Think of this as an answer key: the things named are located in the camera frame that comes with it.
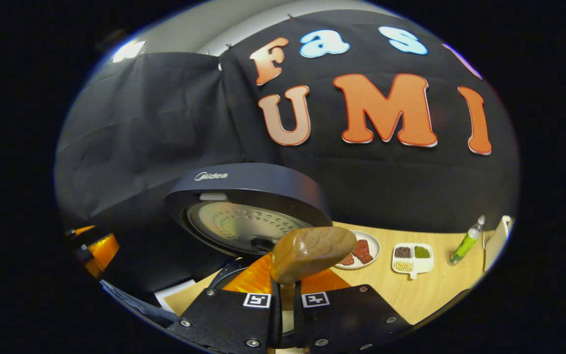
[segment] screw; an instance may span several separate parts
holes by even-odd
[[[259,343],[258,340],[247,340],[246,345],[251,347],[251,348],[256,348],[256,347],[259,347],[261,345],[261,343]]]

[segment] wooden table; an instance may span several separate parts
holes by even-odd
[[[464,289],[471,289],[484,274],[484,253],[481,242],[476,243],[469,254],[457,265],[449,263],[451,253],[464,238],[466,230],[464,233],[436,234],[377,229],[341,222],[333,222],[333,226],[344,227],[352,231],[363,231],[375,236],[380,242],[381,251],[379,257],[366,267],[353,270],[332,267],[332,270],[350,285],[368,284],[372,286],[411,325],[433,314]],[[490,235],[492,231],[486,233],[485,237]],[[401,242],[429,244],[434,253],[432,271],[419,274],[415,280],[409,279],[407,274],[394,272],[392,270],[393,248]],[[165,298],[167,304],[180,316],[200,292],[211,283],[217,273],[216,271],[179,293],[167,296]],[[296,353],[294,350],[296,349],[277,350],[277,353]]]

